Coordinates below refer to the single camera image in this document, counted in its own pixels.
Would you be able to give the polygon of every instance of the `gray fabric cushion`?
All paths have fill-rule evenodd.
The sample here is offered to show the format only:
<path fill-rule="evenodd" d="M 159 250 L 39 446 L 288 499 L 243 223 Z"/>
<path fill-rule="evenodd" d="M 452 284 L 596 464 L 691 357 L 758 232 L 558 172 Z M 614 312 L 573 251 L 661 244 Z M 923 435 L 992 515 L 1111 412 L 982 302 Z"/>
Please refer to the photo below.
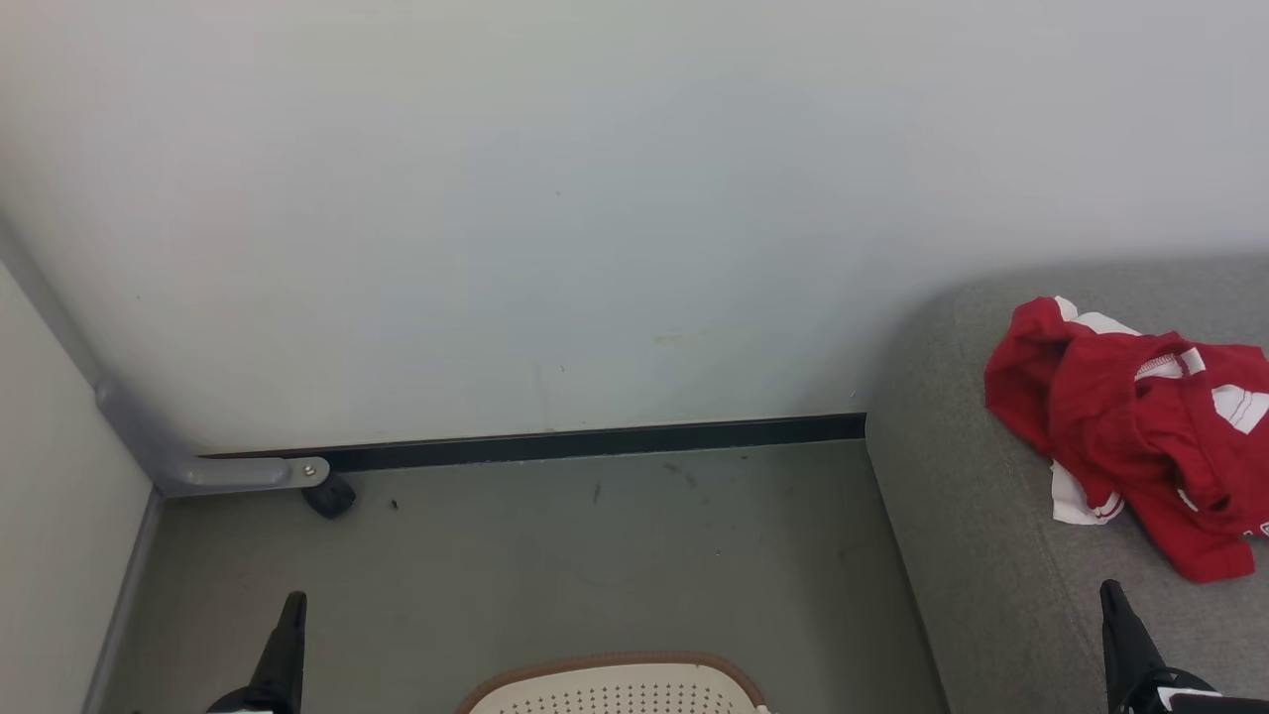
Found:
<path fill-rule="evenodd" d="M 1039 294 L 1143 332 L 1269 345 L 1265 256 L 1009 275 L 944 294 L 905 327 L 872 399 L 868 453 L 952 711 L 1104 711 L 1105 578 L 1123 583 L 1169 665 L 1269 699 L 1269 540 L 1253 544 L 1255 576 L 1197 586 L 1131 514 L 1058 524 L 1048 463 L 983 407 L 987 356 L 1013 308 Z"/>

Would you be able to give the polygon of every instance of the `gray floor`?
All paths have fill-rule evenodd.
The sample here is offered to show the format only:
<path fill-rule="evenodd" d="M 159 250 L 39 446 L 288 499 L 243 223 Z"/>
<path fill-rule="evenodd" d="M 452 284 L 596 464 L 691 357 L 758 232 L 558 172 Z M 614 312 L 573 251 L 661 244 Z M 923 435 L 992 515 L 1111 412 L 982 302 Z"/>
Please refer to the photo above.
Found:
<path fill-rule="evenodd" d="M 105 711 L 204 711 L 292 590 L 306 714 L 445 714 L 508 668 L 647 649 L 727 657 L 782 714 L 942 711 L 863 443 L 350 481 L 334 524 L 296 493 L 169 503 Z"/>

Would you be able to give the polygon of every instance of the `black baseboard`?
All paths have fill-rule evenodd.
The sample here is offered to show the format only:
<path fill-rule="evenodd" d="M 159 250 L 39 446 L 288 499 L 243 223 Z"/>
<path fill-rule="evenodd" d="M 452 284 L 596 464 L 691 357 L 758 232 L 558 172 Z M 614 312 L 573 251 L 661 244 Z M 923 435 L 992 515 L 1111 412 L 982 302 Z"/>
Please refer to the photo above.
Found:
<path fill-rule="evenodd" d="M 537 462 L 657 451 L 693 451 L 863 439 L 864 415 L 829 415 L 753 422 L 549 432 L 487 439 L 452 439 L 305 449 L 232 457 L 321 457 L 335 472 L 452 467 L 492 462 Z"/>

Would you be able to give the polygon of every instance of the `red and white clothing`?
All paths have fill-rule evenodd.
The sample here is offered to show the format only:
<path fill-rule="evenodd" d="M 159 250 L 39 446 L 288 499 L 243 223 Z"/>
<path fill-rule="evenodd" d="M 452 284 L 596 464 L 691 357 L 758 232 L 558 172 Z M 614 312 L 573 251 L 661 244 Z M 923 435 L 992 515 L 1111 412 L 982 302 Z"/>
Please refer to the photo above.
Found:
<path fill-rule="evenodd" d="M 987 408 L 1053 459 L 1055 517 L 1105 521 L 1127 501 L 1181 576 L 1254 572 L 1242 536 L 1269 535 L 1260 347 L 1142 335 L 1039 297 L 1014 311 L 985 382 Z"/>

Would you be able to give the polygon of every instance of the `white wall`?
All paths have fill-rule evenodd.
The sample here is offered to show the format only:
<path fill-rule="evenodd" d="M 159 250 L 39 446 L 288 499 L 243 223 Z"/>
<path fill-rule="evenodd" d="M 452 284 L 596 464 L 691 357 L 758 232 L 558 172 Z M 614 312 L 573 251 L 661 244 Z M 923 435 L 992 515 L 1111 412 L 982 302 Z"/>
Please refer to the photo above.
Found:
<path fill-rule="evenodd" d="M 0 265 L 0 692 L 79 711 L 150 481 Z"/>
<path fill-rule="evenodd" d="M 867 407 L 891 322 L 1256 245 L 1263 0 L 8 0 L 0 205 L 246 450 Z"/>

